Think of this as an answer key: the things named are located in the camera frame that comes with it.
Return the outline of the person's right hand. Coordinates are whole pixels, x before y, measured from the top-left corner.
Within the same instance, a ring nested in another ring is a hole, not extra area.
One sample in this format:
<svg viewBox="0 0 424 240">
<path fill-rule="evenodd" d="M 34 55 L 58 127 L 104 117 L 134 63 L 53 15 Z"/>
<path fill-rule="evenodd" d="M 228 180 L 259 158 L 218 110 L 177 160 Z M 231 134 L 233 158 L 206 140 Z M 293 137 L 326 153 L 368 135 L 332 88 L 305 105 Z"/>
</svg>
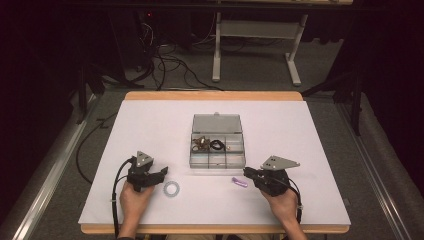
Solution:
<svg viewBox="0 0 424 240">
<path fill-rule="evenodd" d="M 296 222 L 297 195 L 292 190 L 287 190 L 275 197 L 265 192 L 261 192 L 261 194 L 268 201 L 272 213 L 281 223 Z"/>
</svg>

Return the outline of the black metal stand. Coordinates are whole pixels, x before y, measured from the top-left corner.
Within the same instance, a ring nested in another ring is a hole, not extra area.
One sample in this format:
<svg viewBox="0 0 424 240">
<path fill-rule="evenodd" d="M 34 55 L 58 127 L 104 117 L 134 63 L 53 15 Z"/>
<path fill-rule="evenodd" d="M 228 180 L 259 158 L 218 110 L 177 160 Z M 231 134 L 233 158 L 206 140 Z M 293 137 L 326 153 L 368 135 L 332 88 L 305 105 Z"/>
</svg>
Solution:
<svg viewBox="0 0 424 240">
<path fill-rule="evenodd" d="M 87 89 L 90 89 L 94 95 L 103 95 L 105 86 L 102 76 L 95 65 L 85 64 L 77 72 L 78 81 L 78 118 L 77 123 L 81 124 L 88 113 Z"/>
<path fill-rule="evenodd" d="M 334 103 L 351 103 L 350 125 L 354 133 L 359 136 L 359 116 L 361 112 L 361 92 L 362 73 L 359 70 L 352 70 L 342 73 L 339 76 L 330 78 L 301 92 L 303 97 L 308 97 L 320 91 L 333 89 L 332 96 Z"/>
</svg>

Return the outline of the black computer tower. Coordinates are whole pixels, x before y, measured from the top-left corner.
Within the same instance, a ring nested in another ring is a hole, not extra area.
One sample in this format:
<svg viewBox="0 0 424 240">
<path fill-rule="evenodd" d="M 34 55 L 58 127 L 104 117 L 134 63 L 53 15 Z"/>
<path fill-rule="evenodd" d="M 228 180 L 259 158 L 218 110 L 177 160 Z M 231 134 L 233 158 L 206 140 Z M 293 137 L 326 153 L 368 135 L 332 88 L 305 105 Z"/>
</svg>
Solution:
<svg viewBox="0 0 424 240">
<path fill-rule="evenodd" d="M 109 12 L 121 61 L 125 69 L 140 72 L 151 58 L 140 40 L 142 25 L 136 10 L 118 9 Z"/>
</svg>

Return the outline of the person's left hand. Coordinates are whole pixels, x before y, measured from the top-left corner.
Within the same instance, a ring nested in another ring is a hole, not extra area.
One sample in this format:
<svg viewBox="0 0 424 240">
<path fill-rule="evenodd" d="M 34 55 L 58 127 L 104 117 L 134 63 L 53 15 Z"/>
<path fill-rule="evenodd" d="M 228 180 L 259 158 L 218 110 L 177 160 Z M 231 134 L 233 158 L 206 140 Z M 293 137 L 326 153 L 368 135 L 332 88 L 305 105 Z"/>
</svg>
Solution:
<svg viewBox="0 0 424 240">
<path fill-rule="evenodd" d="M 125 218 L 141 217 L 149 204 L 155 187 L 148 187 L 142 192 L 134 190 L 132 184 L 125 182 L 120 194 L 120 204 Z"/>
</svg>

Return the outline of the clear compartment box with lid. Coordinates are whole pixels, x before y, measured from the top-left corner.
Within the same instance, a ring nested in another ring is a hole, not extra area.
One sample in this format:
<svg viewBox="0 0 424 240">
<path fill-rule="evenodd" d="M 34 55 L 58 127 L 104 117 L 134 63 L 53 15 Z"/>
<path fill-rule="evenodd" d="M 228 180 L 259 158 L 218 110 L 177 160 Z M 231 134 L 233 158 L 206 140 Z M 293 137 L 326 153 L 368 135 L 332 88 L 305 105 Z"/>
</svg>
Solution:
<svg viewBox="0 0 424 240">
<path fill-rule="evenodd" d="M 195 114 L 189 164 L 193 169 L 244 168 L 246 157 L 240 116 Z"/>
</svg>

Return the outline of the white metal desk frame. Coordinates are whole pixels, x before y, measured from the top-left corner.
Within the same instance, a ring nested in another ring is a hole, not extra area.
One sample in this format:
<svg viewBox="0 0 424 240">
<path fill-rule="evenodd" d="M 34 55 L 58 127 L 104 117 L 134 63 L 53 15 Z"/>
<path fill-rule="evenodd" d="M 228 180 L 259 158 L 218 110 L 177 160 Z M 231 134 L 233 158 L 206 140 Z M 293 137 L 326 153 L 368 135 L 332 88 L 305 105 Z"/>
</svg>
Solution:
<svg viewBox="0 0 424 240">
<path fill-rule="evenodd" d="M 297 4 L 300 6 L 348 6 L 353 0 L 235 0 L 241 3 L 272 3 Z M 295 65 L 295 56 L 303 35 L 307 14 L 299 17 L 285 17 L 282 20 L 229 20 L 221 19 L 221 13 L 215 14 L 215 51 L 213 58 L 212 81 L 219 82 L 221 79 L 221 38 L 266 38 L 285 39 L 292 41 L 290 52 L 284 54 L 285 62 L 294 86 L 300 86 L 301 80 Z"/>
</svg>

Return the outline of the aluminium floor rail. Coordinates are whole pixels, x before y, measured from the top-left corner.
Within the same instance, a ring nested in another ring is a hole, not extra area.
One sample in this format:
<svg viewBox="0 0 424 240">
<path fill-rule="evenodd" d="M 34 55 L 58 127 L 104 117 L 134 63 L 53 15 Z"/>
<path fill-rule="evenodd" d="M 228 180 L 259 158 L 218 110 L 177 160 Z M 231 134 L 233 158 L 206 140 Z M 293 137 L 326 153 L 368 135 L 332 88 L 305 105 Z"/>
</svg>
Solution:
<svg viewBox="0 0 424 240">
<path fill-rule="evenodd" d="M 364 171 L 368 178 L 368 181 L 374 191 L 374 194 L 378 200 L 381 210 L 383 211 L 387 222 L 397 240 L 412 240 L 409 231 L 406 228 L 405 222 L 399 214 L 399 210 L 389 194 L 386 186 L 384 185 L 371 156 L 369 155 L 364 142 L 361 137 L 358 136 L 351 126 L 350 115 L 348 109 L 343 104 L 336 105 L 339 115 L 343 119 L 344 124 L 347 126 L 348 131 L 353 139 L 356 149 L 360 155 L 360 161 L 363 165 Z"/>
<path fill-rule="evenodd" d="M 77 98 L 71 100 L 75 109 L 70 119 L 31 176 L 6 221 L 0 226 L 0 240 L 29 240 L 54 195 L 87 125 L 87 118 L 98 101 L 99 97 L 94 94 L 88 97 L 87 113 L 82 117 L 82 122 L 78 123 Z"/>
</svg>

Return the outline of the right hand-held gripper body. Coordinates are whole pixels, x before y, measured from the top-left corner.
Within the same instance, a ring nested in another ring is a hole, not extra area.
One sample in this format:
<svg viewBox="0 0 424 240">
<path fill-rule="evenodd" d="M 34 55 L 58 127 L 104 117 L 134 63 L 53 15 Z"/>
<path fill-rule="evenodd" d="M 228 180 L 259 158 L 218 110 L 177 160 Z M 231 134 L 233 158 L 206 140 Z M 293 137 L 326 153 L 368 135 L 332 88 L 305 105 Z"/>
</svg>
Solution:
<svg viewBox="0 0 424 240">
<path fill-rule="evenodd" d="M 293 181 L 287 174 L 287 169 L 299 167 L 298 162 L 279 156 L 270 156 L 258 169 L 258 179 L 255 185 L 261 191 L 272 197 L 285 193 L 288 189 L 299 194 L 297 186 L 292 186 Z"/>
</svg>

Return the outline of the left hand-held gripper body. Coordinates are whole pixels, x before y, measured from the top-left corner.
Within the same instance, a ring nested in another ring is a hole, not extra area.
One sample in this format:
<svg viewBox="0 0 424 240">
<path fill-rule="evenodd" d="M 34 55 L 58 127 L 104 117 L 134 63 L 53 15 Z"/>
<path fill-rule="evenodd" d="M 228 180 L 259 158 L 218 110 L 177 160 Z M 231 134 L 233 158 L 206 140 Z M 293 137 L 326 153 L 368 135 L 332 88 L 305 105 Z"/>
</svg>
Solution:
<svg viewBox="0 0 424 240">
<path fill-rule="evenodd" d="M 157 177 L 161 173 L 149 173 L 153 162 L 154 159 L 151 156 L 141 151 L 138 151 L 137 155 L 131 160 L 127 181 L 133 185 L 135 191 L 141 192 L 144 188 L 156 185 Z"/>
</svg>

